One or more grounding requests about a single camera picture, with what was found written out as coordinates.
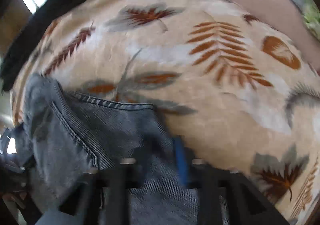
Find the blue denim pants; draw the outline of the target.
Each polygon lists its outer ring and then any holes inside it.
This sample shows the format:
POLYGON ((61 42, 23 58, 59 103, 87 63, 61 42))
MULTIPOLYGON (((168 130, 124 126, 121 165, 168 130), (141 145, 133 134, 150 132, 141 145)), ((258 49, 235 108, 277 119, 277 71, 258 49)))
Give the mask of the blue denim pants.
POLYGON ((170 134, 150 103, 67 92, 58 81, 33 74, 16 145, 33 154, 40 175, 58 196, 90 168, 108 170, 124 158, 142 160, 142 187, 129 190, 131 224, 198 220, 197 192, 184 185, 190 151, 170 134))

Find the leaf print beige blanket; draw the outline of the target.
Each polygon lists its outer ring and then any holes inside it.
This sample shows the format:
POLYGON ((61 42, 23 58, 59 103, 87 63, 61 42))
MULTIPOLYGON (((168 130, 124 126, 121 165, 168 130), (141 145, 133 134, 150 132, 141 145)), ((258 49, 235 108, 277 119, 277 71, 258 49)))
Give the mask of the leaf print beige blanket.
MULTIPOLYGON (((154 105, 199 158, 239 170, 287 224, 307 224, 319 199, 319 76, 289 37, 239 5, 87 0, 53 20, 21 69, 16 123, 33 74, 67 92, 154 105)), ((36 165, 31 186, 41 209, 61 196, 36 165)))

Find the green patterned folded cloth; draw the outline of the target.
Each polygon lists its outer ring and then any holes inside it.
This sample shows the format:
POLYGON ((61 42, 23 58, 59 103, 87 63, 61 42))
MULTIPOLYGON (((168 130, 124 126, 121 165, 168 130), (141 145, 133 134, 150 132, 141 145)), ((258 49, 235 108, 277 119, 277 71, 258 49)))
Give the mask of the green patterned folded cloth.
POLYGON ((313 0, 305 0, 303 7, 303 16, 306 27, 319 40, 319 8, 313 0))

